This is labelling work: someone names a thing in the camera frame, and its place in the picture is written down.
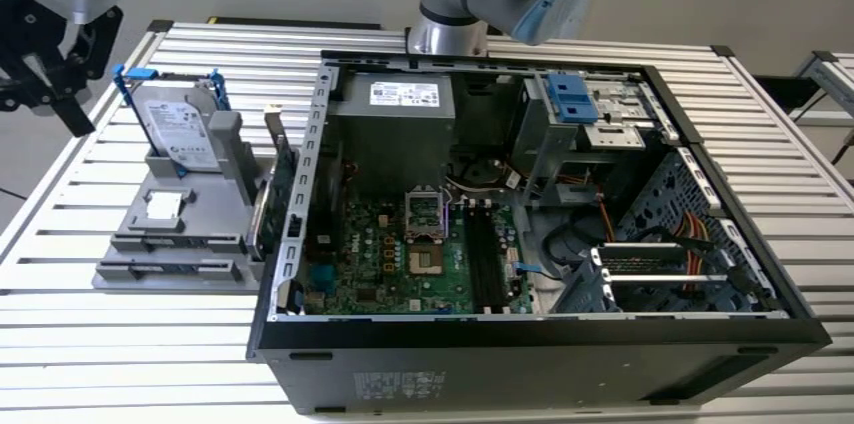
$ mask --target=barcode sticker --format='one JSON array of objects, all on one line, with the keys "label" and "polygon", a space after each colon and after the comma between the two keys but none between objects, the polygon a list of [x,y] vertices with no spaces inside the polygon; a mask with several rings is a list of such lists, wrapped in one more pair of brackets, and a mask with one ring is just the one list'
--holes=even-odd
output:
[{"label": "barcode sticker", "polygon": [[439,84],[375,82],[372,106],[439,107]]},{"label": "barcode sticker", "polygon": [[519,187],[519,181],[522,180],[522,176],[516,171],[510,171],[510,177],[507,178],[507,187],[515,189]]}]

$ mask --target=floor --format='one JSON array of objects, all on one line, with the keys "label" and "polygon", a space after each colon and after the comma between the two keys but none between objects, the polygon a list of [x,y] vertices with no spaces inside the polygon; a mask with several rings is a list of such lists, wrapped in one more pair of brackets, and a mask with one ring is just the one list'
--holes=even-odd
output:
[{"label": "floor", "polygon": [[[84,105],[87,112],[92,102]],[[36,116],[23,108],[0,115],[0,188],[29,196],[69,139],[65,126],[53,116]],[[23,204],[21,199],[0,191],[0,232]]]}]

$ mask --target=table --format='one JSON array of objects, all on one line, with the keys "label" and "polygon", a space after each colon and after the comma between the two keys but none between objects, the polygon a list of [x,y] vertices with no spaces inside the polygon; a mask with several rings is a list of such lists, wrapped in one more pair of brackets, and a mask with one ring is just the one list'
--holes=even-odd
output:
[{"label": "table", "polygon": [[[282,106],[288,139],[302,141],[320,50],[403,47],[396,31],[176,23],[151,28],[127,66],[218,67],[243,138],[264,154],[267,104]],[[738,60],[709,46],[559,40],[531,48],[491,37],[490,49],[499,58],[657,66],[834,343],[702,408],[356,420],[854,422],[854,190]],[[92,115],[96,133],[65,147],[0,237],[0,422],[304,421],[267,367],[243,360],[254,296],[92,290],[147,173],[144,136],[114,89]]]}]

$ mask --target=power supply label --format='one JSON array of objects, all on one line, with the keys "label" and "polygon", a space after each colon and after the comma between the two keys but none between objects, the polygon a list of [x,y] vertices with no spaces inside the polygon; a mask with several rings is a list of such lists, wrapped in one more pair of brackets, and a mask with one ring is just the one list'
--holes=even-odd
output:
[{"label": "power supply label", "polygon": [[190,171],[219,171],[199,110],[183,102],[148,101],[146,105],[160,152]]},{"label": "power supply label", "polygon": [[356,396],[375,399],[435,399],[444,387],[446,373],[422,372],[356,372]]},{"label": "power supply label", "polygon": [[375,82],[372,106],[439,107],[439,84]]}]

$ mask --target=black cable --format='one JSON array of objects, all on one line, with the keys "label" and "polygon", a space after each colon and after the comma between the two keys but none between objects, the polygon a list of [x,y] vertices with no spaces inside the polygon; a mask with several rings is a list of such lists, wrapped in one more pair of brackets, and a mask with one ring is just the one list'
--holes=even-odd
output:
[{"label": "black cable", "polygon": [[12,196],[12,197],[17,197],[21,201],[25,201],[25,200],[28,199],[28,197],[27,197],[27,196],[24,196],[24,195],[21,195],[21,194],[19,194],[17,192],[9,191],[8,189],[5,189],[5,188],[3,188],[3,187],[0,187],[0,192],[1,192],[3,194],[8,194],[8,195],[9,195],[9,196]]},{"label": "black cable", "polygon": [[551,279],[553,281],[563,282],[563,279],[561,279],[559,277],[555,277],[555,276],[545,273],[543,271],[524,271],[524,272],[533,272],[534,274],[539,274],[541,276],[543,276],[546,279]]},{"label": "black cable", "polygon": [[543,253],[543,256],[546,256],[549,261],[554,262],[559,266],[575,267],[581,265],[582,262],[585,262],[583,258],[578,254],[574,257],[566,258],[555,256],[551,252],[551,241],[565,232],[571,230],[575,234],[575,237],[579,237],[587,244],[590,244],[590,242],[587,242],[589,239],[595,242],[595,244],[591,245],[598,245],[599,243],[605,242],[605,239],[597,242],[597,239],[577,227],[577,223],[582,219],[582,217],[585,217],[587,214],[594,213],[595,211],[598,211],[598,209],[593,207],[578,209],[570,215],[570,220],[559,224],[551,231],[549,231],[549,234],[546,234],[546,237],[543,237],[543,240],[541,241],[541,252]]},{"label": "black cable", "polygon": [[801,120],[801,118],[803,117],[803,115],[807,112],[810,112],[810,109],[813,109],[813,107],[815,107],[815,104],[818,104],[818,101],[821,101],[825,97],[827,97],[827,91],[823,91],[818,95],[818,98],[806,105],[806,107],[803,108],[803,111],[801,111],[801,114],[798,114],[798,116],[791,120],[791,122],[798,122]]},{"label": "black cable", "polygon": [[837,155],[833,158],[833,161],[830,161],[830,163],[835,166],[839,161],[842,160],[842,158],[845,157],[845,153],[849,151],[849,145],[842,146],[842,149],[839,149],[839,152],[837,152]]}]

